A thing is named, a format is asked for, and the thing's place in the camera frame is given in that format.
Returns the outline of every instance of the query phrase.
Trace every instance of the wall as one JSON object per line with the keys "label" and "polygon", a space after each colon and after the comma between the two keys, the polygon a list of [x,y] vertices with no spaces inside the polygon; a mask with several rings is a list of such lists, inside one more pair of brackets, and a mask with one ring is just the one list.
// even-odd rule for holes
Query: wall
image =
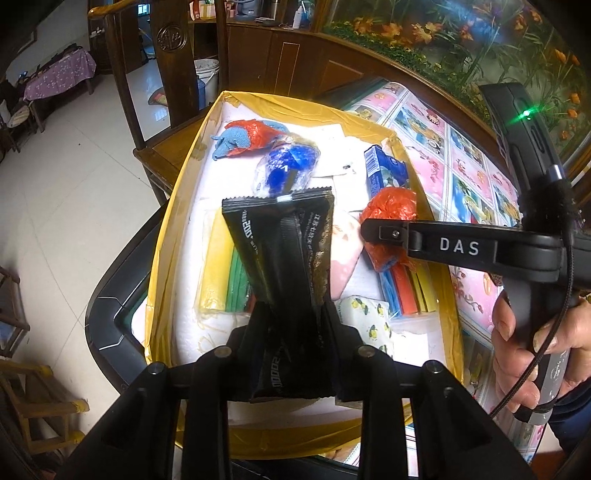
{"label": "wall", "polygon": [[14,84],[22,72],[34,71],[71,43],[88,49],[87,9],[87,0],[64,0],[38,25],[37,41],[12,61],[7,79]]}

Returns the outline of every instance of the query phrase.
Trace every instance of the black snack packet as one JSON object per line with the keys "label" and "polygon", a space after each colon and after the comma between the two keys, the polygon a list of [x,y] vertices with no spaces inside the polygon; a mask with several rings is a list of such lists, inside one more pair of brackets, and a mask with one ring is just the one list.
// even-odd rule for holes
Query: black snack packet
{"label": "black snack packet", "polygon": [[253,293],[272,313],[253,397],[328,392],[320,308],[329,289],[333,204],[330,188],[222,201]]}

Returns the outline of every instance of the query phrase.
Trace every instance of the carved wooden emblem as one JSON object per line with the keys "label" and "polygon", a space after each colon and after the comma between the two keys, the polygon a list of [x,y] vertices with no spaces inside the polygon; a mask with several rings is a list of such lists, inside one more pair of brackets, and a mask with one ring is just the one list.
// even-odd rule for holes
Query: carved wooden emblem
{"label": "carved wooden emblem", "polygon": [[156,35],[156,42],[164,51],[178,50],[185,45],[186,41],[187,37],[183,35],[181,27],[174,23],[163,26]]}

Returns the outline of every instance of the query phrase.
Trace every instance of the wooden armrest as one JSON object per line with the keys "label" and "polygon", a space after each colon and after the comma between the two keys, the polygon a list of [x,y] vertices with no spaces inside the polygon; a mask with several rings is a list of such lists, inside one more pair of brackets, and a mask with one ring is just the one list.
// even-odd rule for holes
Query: wooden armrest
{"label": "wooden armrest", "polygon": [[88,12],[88,18],[90,20],[98,20],[100,18],[104,18],[109,14],[116,14],[128,7],[133,5],[137,5],[140,3],[140,0],[121,0],[119,2],[115,2],[111,5],[104,5],[102,7],[94,7],[91,8]]}

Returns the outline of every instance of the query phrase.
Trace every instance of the window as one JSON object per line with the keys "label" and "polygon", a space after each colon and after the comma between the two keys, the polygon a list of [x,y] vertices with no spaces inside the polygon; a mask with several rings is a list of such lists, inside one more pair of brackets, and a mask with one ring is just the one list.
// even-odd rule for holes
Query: window
{"label": "window", "polygon": [[148,15],[150,13],[150,5],[149,4],[140,4],[138,5],[138,17],[142,15]]}

